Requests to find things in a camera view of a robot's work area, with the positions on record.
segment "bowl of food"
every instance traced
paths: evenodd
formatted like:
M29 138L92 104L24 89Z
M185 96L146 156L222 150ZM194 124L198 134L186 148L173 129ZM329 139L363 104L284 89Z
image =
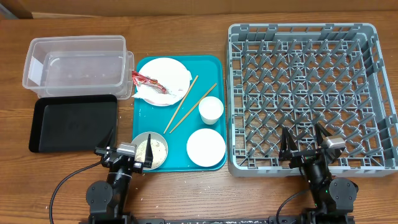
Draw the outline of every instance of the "bowl of food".
M152 161L152 167L144 168L144 170L154 170L160 167L166 160L167 153L169 152L169 147L167 146L166 140L160 134L153 131L141 133L131 142L132 144L137 145L136 161L145 161L145 151L148 143L148 134L150 134L150 146L152 148L154 160Z

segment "gray dish rack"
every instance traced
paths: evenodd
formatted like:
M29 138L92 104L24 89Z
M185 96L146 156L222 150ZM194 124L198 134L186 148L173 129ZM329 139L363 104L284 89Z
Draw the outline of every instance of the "gray dish rack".
M373 25L233 24L226 66L232 175L300 175L278 159L281 127L306 150L317 147L316 122L346 140L333 175L397 171L398 119Z

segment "clear plastic container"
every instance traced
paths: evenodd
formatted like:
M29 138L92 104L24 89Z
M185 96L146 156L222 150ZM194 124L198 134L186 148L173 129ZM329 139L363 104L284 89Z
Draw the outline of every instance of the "clear plastic container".
M41 97L131 96L134 56L120 35L37 38L30 43L22 85Z

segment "rice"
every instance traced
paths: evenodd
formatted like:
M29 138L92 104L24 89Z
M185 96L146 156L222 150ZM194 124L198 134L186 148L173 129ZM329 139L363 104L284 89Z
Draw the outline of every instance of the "rice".
M147 149L148 140L143 141L137 148L136 152L136 161L144 162L145 161L145 152ZM154 155L154 160L152 162L152 168L157 168L160 166L163 161L166 159L166 147L158 140L151 139L150 146L152 147L152 154Z

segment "white label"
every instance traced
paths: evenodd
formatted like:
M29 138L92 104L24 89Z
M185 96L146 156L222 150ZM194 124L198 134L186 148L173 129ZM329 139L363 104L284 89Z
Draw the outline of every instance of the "white label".
M40 86L43 74L43 64L36 58L32 57L30 60L29 73L27 77L34 83Z

